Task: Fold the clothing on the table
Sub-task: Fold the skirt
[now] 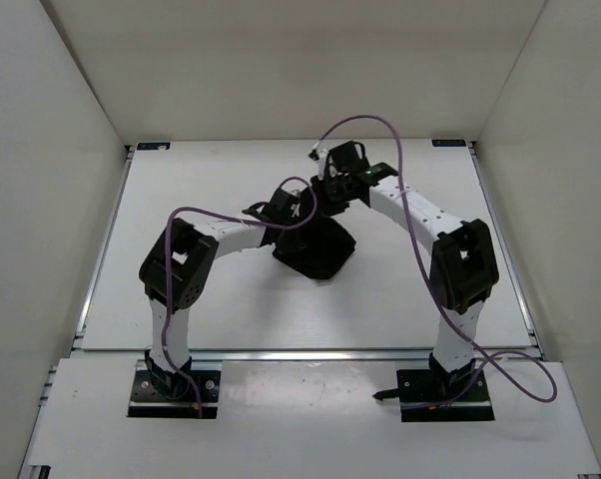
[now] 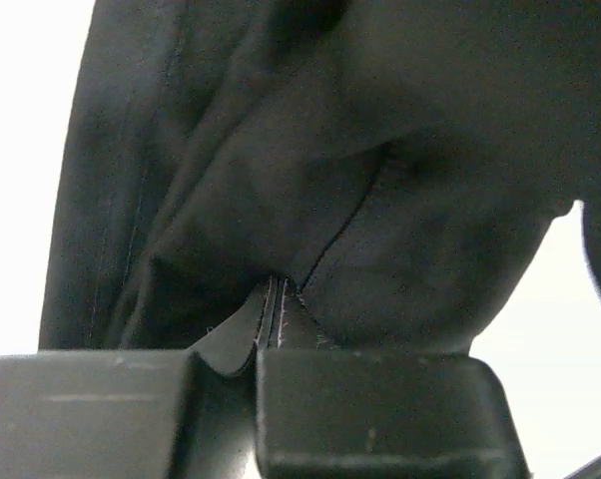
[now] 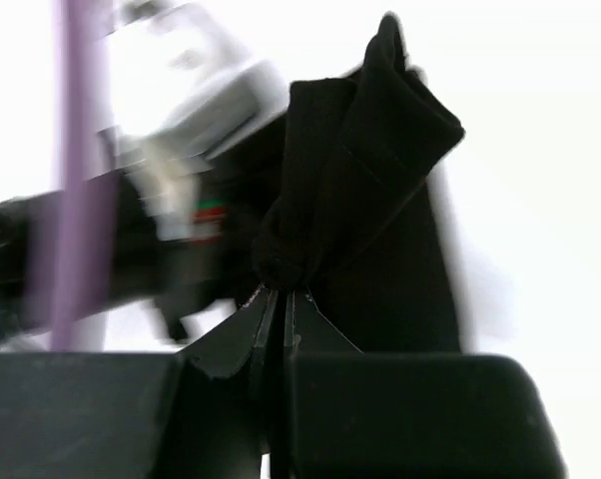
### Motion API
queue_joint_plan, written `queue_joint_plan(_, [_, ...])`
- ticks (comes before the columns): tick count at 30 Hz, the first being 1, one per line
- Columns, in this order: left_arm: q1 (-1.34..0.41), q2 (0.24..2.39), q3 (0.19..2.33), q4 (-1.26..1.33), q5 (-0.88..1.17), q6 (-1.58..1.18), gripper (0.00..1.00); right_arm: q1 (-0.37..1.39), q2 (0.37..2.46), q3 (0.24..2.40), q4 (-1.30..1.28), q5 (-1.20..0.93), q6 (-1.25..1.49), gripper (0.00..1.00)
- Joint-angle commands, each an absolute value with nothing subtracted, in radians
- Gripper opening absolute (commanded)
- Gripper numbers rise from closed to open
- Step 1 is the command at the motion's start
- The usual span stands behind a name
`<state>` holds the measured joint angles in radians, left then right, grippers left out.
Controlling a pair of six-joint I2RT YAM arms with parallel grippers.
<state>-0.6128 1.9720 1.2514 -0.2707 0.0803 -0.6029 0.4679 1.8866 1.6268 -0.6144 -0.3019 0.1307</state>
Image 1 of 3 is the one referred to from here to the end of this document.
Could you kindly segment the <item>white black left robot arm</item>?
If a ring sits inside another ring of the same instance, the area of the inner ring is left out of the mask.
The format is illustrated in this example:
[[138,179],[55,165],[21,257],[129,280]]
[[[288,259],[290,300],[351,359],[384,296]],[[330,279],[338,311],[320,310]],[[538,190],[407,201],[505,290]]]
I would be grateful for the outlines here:
[[313,187],[298,193],[279,185],[271,198],[237,216],[178,207],[139,269],[152,312],[152,343],[145,364],[153,386],[170,401],[203,407],[188,345],[190,308],[200,299],[216,259],[278,244],[312,226],[319,211]]

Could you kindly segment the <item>black skirt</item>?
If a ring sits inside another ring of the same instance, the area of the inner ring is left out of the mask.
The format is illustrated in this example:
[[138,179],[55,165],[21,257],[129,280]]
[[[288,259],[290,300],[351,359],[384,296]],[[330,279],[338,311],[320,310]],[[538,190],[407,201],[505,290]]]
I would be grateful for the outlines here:
[[356,240],[336,220],[313,219],[299,229],[283,232],[273,257],[313,280],[332,279],[355,251]]

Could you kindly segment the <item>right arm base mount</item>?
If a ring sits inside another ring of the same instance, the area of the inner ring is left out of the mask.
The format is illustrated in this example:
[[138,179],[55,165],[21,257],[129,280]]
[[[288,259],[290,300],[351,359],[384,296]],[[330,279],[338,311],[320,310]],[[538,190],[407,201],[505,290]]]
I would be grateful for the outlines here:
[[450,386],[428,368],[398,369],[396,386],[372,397],[376,401],[397,399],[404,423],[495,420],[484,372],[474,366],[466,378]]

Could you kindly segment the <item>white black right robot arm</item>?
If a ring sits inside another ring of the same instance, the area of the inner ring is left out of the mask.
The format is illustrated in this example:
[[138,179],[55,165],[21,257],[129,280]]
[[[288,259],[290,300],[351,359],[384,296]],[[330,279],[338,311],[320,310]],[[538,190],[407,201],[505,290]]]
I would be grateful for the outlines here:
[[414,252],[429,256],[429,263],[417,260],[440,314],[428,386],[440,399],[453,398],[474,374],[478,318],[499,281],[489,226],[448,213],[388,164],[371,165],[360,142],[330,150],[314,146],[309,156],[317,165],[311,182],[326,211],[339,212],[360,200],[405,229]]

